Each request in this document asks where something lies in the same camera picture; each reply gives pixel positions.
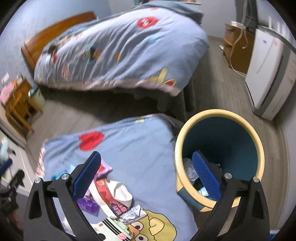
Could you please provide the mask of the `pink purple snack wrapper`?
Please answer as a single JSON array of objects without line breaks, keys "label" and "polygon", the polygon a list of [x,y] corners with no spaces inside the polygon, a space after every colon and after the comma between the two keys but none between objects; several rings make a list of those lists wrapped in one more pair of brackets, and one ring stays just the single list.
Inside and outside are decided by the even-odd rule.
[{"label": "pink purple snack wrapper", "polygon": [[109,166],[104,160],[101,160],[101,165],[97,170],[95,176],[93,177],[93,181],[100,180],[102,178],[106,178],[107,174],[112,171],[112,167]]}]

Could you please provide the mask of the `white red paper wrapper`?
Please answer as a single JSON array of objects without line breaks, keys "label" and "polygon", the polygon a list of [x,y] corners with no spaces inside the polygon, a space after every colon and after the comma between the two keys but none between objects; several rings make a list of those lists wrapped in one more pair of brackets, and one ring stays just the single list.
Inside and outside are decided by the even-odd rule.
[{"label": "white red paper wrapper", "polygon": [[119,218],[132,206],[133,196],[123,183],[100,179],[92,181],[89,191],[107,217]]}]

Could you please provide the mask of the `white blue trash in bin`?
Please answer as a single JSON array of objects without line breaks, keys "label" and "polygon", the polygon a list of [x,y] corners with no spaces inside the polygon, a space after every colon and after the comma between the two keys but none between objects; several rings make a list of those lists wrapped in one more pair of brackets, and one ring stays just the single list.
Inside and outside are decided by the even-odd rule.
[{"label": "white blue trash in bin", "polygon": [[193,187],[199,192],[199,194],[211,200],[217,201],[218,199],[215,196],[210,195],[205,186],[203,185],[201,179],[199,178],[197,172],[193,167],[192,160],[189,158],[183,158],[183,165],[189,181],[191,182]]}]

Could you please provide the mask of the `yellow teal trash bin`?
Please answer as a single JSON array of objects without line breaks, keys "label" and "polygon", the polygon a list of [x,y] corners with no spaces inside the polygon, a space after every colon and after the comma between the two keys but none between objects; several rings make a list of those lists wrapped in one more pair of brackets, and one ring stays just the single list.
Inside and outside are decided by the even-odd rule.
[{"label": "yellow teal trash bin", "polygon": [[181,128],[175,145],[176,190],[180,197],[200,212],[211,211],[216,202],[201,195],[191,184],[183,164],[201,151],[205,158],[219,164],[222,171],[236,179],[262,179],[264,150],[250,123],[243,117],[223,109],[201,111]]}]

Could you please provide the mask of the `purple snack packet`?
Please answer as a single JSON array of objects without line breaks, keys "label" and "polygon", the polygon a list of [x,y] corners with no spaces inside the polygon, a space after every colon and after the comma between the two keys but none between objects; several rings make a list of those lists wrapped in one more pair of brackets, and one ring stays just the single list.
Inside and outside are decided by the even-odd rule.
[{"label": "purple snack packet", "polygon": [[98,216],[99,205],[92,199],[83,197],[77,200],[77,205],[82,211],[85,211],[93,216]]}]

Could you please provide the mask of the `white striped package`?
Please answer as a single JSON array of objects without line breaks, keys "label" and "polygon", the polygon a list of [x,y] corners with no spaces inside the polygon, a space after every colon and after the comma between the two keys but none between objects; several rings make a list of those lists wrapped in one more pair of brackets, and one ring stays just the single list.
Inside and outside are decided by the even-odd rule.
[{"label": "white striped package", "polygon": [[110,217],[90,225],[102,240],[132,240],[133,238],[132,232],[125,223]]}]

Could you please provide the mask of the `blue cartoon pillow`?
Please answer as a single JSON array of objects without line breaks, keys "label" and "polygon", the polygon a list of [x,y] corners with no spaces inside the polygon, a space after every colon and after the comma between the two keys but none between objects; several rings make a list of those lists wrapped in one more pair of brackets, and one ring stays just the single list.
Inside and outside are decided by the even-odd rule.
[{"label": "blue cartoon pillow", "polygon": [[190,240],[193,213],[176,191],[175,144],[182,122],[165,114],[126,118],[92,130],[46,141],[38,177],[55,180],[97,151],[112,170],[107,179],[124,184],[146,216],[129,226],[134,240]]}]

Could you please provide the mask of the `crumpled silver foil wrapper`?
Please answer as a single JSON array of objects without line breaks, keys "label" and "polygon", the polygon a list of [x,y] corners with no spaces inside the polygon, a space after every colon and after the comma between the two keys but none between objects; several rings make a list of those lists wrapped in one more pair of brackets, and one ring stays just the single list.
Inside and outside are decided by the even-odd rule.
[{"label": "crumpled silver foil wrapper", "polygon": [[126,225],[138,221],[147,216],[145,210],[138,204],[137,206],[131,208],[128,212],[120,216],[120,220]]}]

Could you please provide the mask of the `wooden stool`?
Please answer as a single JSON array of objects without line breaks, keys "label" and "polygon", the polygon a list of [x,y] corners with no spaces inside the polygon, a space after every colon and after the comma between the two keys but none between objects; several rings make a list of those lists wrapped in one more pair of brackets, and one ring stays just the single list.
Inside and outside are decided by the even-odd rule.
[{"label": "wooden stool", "polygon": [[43,110],[36,102],[29,97],[29,91],[32,86],[26,78],[18,78],[13,82],[13,91],[10,94],[4,110],[7,120],[20,133],[26,135],[28,132],[35,132],[30,125],[29,120],[37,112],[43,113]]}]

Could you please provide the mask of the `small green white bin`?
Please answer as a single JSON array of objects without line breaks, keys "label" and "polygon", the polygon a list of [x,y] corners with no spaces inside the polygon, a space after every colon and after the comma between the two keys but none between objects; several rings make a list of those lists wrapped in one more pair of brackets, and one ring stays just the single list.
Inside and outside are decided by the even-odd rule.
[{"label": "small green white bin", "polygon": [[43,108],[45,106],[45,98],[41,93],[40,88],[37,85],[34,85],[28,92],[28,96],[40,107]]}]

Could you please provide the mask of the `white air purifier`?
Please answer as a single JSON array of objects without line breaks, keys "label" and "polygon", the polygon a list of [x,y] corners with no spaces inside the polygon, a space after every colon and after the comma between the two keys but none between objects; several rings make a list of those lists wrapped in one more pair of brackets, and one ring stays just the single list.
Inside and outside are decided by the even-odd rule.
[{"label": "white air purifier", "polygon": [[253,114],[273,120],[294,84],[295,47],[277,32],[257,28],[245,78],[245,90]]}]

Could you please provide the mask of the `wooden tv cabinet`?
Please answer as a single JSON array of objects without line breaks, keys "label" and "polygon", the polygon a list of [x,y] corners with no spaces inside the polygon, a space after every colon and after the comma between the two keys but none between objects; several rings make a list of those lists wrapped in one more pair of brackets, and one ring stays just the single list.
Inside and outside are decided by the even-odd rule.
[{"label": "wooden tv cabinet", "polygon": [[223,55],[229,68],[246,74],[250,65],[255,34],[233,25],[225,24]]}]

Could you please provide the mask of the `wooden bed headboard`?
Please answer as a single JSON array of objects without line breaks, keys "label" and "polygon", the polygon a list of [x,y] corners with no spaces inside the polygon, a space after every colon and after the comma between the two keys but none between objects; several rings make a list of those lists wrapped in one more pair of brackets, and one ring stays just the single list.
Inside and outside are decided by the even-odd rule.
[{"label": "wooden bed headboard", "polygon": [[21,51],[29,70],[32,72],[34,71],[37,60],[48,42],[74,25],[95,19],[95,13],[88,11],[57,22],[25,40],[24,44],[21,46]]}]

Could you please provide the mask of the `blue cartoon quilt on bed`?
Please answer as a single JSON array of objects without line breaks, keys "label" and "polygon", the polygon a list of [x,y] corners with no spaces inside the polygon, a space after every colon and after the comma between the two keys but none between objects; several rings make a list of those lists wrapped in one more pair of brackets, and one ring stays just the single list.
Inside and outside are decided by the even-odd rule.
[{"label": "blue cartoon quilt on bed", "polygon": [[34,82],[56,89],[145,88],[177,96],[209,48],[203,12],[151,1],[69,28],[43,48]]}]

